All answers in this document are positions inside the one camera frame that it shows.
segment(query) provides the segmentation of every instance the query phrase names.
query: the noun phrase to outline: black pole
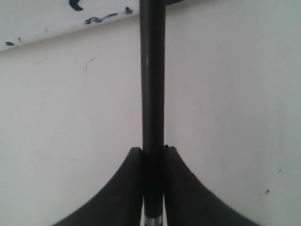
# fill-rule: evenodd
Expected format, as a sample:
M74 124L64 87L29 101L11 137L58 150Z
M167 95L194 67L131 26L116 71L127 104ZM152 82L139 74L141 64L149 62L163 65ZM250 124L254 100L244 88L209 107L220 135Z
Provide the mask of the black pole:
M162 225L165 0L140 0L144 223Z

